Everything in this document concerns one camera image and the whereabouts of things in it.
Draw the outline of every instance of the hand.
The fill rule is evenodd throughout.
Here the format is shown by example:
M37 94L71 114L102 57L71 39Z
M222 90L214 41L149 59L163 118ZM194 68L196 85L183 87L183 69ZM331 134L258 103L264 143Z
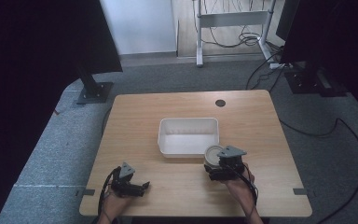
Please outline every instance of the hand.
M98 224L109 223L118 217L124 209L131 203L134 197L123 196L118 197L110 188L111 181L108 185L108 191L105 193L103 200L103 211L101 212Z
M252 175L252 172L249 170L249 165L247 163L244 163L244 165L246 170L242 175L254 183L255 176ZM221 182L227 186L230 194L241 205L249 224L263 223L257 213L257 209L255 208L255 201L252 191L241 179L237 178L235 180L226 180Z

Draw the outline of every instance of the round lid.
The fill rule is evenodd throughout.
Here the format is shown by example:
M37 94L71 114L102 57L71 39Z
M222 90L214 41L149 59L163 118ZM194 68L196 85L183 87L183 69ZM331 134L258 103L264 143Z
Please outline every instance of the round lid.
M212 166L219 166L219 157L217 156L217 153L222 151L223 148L220 146L211 146L208 147L205 151L205 160Z

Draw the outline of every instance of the rectangular tray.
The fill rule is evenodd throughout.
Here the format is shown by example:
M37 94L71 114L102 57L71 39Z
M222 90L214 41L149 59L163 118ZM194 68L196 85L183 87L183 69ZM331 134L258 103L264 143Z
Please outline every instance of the rectangular tray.
M219 145L217 119L163 119L159 125L158 146L164 157L203 158L212 145Z

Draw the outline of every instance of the round container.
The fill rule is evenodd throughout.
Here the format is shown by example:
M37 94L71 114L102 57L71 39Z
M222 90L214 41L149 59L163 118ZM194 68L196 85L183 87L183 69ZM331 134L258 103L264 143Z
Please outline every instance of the round container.
M217 154L222 150L223 148L220 146L208 147L205 151L205 164L212 168L219 168L219 157Z

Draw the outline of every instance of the white metal frame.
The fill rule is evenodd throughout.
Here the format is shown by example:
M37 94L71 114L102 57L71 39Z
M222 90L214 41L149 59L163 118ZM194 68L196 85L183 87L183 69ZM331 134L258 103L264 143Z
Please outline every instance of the white metal frame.
M225 13L225 14L201 14L201 0L197 3L197 66L203 66L202 60L202 40L201 28L209 27L222 27L222 26L237 26L237 25L264 25L263 34L259 38L258 45L264 54L270 67L274 66L274 60L271 58L271 53L267 49L266 39L269 33L269 26L271 24L272 15L274 13L275 1L272 0L267 11L250 11L238 13Z

